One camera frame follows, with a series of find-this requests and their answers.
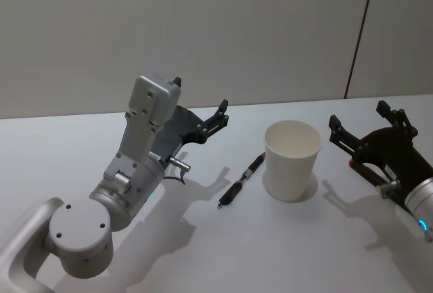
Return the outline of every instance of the white table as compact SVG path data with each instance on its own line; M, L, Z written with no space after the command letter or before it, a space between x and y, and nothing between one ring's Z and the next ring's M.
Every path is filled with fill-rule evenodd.
M415 147L433 162L433 95L388 97L418 128ZM230 107L229 126L205 145L184 147L187 185L164 181L133 223L114 234L112 264L100 276L71 278L50 256L38 279L57 293L103 292L432 292L433 245L416 222L382 200L331 144L329 116L362 137L387 126L378 98ZM195 109L206 118L212 108ZM266 128L283 119L323 137L317 187L283 203L262 186L260 167L231 206L220 196L264 151ZM87 197L116 152L123 114L0 120L0 233L46 196ZM324 195L344 203L337 207Z

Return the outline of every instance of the black pen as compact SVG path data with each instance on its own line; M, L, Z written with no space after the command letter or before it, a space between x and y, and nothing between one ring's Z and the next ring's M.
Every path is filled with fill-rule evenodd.
M263 163L263 160L265 159L265 153L261 154L254 160L254 162L248 167L248 169L245 170L245 172L242 174L241 179L236 181L230 188L225 192L223 197L219 199L218 209L223 207L224 205L229 205L236 195L241 191L242 187L244 186L245 181L247 181L251 175L257 170L257 168Z

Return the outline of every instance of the blue indicator light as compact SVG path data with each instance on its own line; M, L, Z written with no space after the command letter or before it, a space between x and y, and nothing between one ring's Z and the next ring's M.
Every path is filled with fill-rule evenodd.
M425 221L423 221L423 220L419 220L418 223L419 223L419 226L422 227L422 229L423 229L425 232L427 232L427 230L428 230L427 223L426 223Z

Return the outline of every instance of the white paper cup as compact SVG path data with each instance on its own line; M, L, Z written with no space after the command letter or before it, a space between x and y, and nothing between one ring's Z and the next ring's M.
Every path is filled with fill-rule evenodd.
M266 171L263 184L278 200L297 200L307 189L322 140L311 125L283 120L265 133Z

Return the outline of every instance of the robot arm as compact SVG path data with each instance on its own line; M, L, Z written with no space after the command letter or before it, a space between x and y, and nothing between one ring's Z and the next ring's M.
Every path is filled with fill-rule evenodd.
M175 156L186 143L205 143L227 126L227 100L208 120L177 106L181 79L141 76L125 117L119 150L89 198L63 203L58 198L30 211L0 246L0 291L52 293L36 281L49 253L77 278L104 271L112 260L112 232L127 227L164 178L169 164L190 166Z
M433 168L413 147L418 131L405 111L391 110L380 101L377 112L391 127L373 131L362 139L350 134L333 115L329 120L330 141L352 156L351 168L374 185L383 198L390 198L411 213L421 225L426 239L433 234ZM364 164L374 164L386 179Z

